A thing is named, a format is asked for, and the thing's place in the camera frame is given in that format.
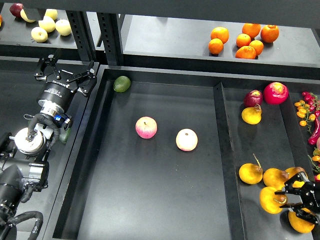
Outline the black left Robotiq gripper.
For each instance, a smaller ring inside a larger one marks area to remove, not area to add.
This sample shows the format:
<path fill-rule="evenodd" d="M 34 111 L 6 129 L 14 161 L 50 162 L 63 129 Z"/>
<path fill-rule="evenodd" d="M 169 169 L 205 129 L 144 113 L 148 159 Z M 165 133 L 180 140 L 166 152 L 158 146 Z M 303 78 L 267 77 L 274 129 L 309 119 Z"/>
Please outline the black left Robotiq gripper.
<path fill-rule="evenodd" d="M 66 113 L 76 92 L 84 97 L 89 97 L 97 83 L 94 61 L 92 60 L 84 72 L 73 74 L 66 70 L 59 70 L 57 62 L 62 50 L 57 48 L 53 54 L 41 57 L 34 71 L 36 81 L 44 81 L 45 84 L 37 97 L 37 103 L 41 107 L 51 106 L 57 113 Z"/>

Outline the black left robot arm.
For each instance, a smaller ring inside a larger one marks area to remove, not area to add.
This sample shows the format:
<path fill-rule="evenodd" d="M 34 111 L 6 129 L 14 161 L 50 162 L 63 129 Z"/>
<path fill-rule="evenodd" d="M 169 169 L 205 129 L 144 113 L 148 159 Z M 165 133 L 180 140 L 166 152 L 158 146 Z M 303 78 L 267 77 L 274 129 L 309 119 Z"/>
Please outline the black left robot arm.
<path fill-rule="evenodd" d="M 40 211 L 17 214 L 19 204 L 30 200 L 34 192 L 48 187 L 50 164 L 48 157 L 53 145 L 66 137 L 73 124 L 67 114 L 76 93 L 89 97 L 97 76 L 91 60 L 85 71 L 72 73 L 56 66 L 60 50 L 38 60 L 34 78 L 43 81 L 37 103 L 41 110 L 25 115 L 28 125 L 16 134 L 5 133 L 0 138 L 0 238 L 8 236 L 16 225 L 34 220 L 29 239 L 40 234 L 44 217 Z"/>

